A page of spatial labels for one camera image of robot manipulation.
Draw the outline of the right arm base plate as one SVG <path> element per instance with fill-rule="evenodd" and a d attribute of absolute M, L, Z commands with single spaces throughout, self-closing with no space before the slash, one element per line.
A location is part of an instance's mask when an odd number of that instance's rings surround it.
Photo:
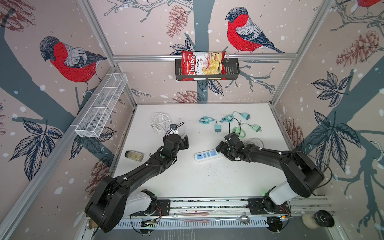
<path fill-rule="evenodd" d="M 252 215 L 290 215 L 291 209 L 287 202 L 276 205 L 262 198 L 247 199 L 248 209 Z"/>

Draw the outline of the white power strip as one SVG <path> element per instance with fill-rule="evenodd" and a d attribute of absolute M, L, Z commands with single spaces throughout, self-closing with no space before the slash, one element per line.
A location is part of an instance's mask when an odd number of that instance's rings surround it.
<path fill-rule="evenodd" d="M 194 160 L 197 163 L 214 160 L 217 158 L 223 157 L 223 154 L 217 152 L 216 150 L 209 150 L 205 152 L 196 153 Z"/>

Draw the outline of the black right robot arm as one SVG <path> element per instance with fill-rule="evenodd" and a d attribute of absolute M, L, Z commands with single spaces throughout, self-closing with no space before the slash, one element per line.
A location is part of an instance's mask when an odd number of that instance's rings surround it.
<path fill-rule="evenodd" d="M 260 163 L 283 171 L 287 180 L 263 196 L 263 210 L 269 214 L 275 214 L 291 199 L 310 197 L 325 179 L 307 154 L 244 144 L 235 133 L 225 136 L 225 141 L 217 145 L 216 151 L 232 162 Z"/>

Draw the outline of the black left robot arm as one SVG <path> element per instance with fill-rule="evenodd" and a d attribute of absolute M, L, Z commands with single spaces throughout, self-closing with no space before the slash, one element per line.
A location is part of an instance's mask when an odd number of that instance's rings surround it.
<path fill-rule="evenodd" d="M 167 170 L 177 161 L 178 152 L 189 148 L 188 136 L 171 134 L 163 137 L 163 142 L 144 164 L 116 178 L 106 176 L 101 180 L 85 213 L 103 232 L 111 231 L 123 218 L 127 199 L 133 191 Z"/>

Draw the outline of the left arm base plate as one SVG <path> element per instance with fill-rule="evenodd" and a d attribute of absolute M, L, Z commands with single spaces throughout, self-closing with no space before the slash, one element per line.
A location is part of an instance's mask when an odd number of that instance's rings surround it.
<path fill-rule="evenodd" d="M 157 200 L 150 204 L 147 210 L 131 214 L 131 217 L 160 217 L 170 214 L 171 201 Z"/>

